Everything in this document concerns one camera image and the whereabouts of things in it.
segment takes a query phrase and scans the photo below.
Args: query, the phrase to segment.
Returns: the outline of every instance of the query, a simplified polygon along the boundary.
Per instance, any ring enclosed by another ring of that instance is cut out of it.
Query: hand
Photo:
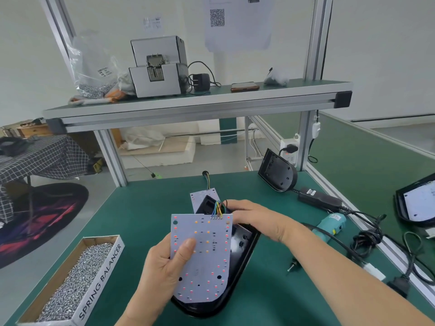
[[[249,200],[227,200],[227,208],[233,210],[233,223],[251,224],[274,241],[284,242],[289,235],[290,217],[274,212]]]
[[[145,259],[138,289],[125,310],[126,318],[138,325],[153,324],[171,299],[181,271],[191,258],[195,245],[194,238],[185,240],[172,260],[169,259],[170,233],[156,246],[151,247]]]

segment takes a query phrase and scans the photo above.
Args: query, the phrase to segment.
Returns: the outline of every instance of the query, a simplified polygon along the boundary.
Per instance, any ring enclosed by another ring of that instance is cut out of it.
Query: power strip
[[[297,148],[299,148],[300,142],[301,142],[301,137],[299,136],[299,134],[296,133],[293,138],[282,139],[280,149],[285,148],[289,144],[296,145]],[[286,159],[290,164],[296,165],[298,152],[299,151],[296,151],[293,153],[288,153],[288,152],[282,151],[280,156],[282,158]]]

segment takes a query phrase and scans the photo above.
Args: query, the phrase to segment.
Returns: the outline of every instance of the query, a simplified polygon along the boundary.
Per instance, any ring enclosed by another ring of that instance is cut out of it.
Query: black rug
[[[68,196],[51,197],[50,194]],[[53,238],[76,217],[88,197],[88,190],[80,184],[36,186],[33,191],[34,216],[31,222],[29,195],[25,194],[14,200],[14,220],[0,229],[0,268],[15,262]]]

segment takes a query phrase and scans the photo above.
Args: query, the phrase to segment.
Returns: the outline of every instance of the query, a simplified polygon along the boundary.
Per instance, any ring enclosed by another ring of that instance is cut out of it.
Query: green workbench
[[[250,199],[314,225],[327,215],[322,210],[298,202],[293,192],[273,191],[255,172],[210,175],[210,180],[221,199]],[[305,172],[299,173],[296,187],[301,186],[321,190]],[[82,237],[120,234],[125,249],[87,322],[92,326],[113,325],[136,289],[149,248],[170,231],[171,214],[192,213],[189,193],[204,190],[205,187],[204,177],[195,176],[131,182],[127,187],[117,188],[6,326],[14,325]],[[350,243],[357,231],[356,225],[348,220],[338,238]],[[334,241],[331,241],[331,246],[345,253]],[[222,312],[209,319],[194,319],[168,303],[156,325],[339,325],[307,274],[302,269],[287,273],[290,262],[291,253],[284,245],[262,235]],[[368,262],[383,272],[386,280],[400,274],[379,250],[374,250]],[[408,299],[435,320],[435,309],[414,287],[411,287]]]
[[[297,112],[262,118],[284,138],[298,132]],[[319,160],[314,168],[359,210],[376,216],[387,214],[381,228],[397,241],[402,242],[401,236],[406,231],[419,233],[420,228],[405,225],[396,218],[393,195],[396,190],[434,173],[435,160],[326,114],[320,115],[320,122],[321,131],[310,152]],[[423,245],[420,258],[435,269],[435,242],[423,239]]]

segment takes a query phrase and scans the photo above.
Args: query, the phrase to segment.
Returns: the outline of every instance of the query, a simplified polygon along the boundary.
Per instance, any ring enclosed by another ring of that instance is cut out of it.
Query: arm
[[[416,307],[299,222],[253,202],[228,200],[234,223],[285,244],[343,326],[434,325]]]
[[[138,288],[115,326],[150,326],[159,317],[178,283],[178,277],[193,254],[196,241],[187,239],[172,260],[171,234],[151,247],[145,259]]]

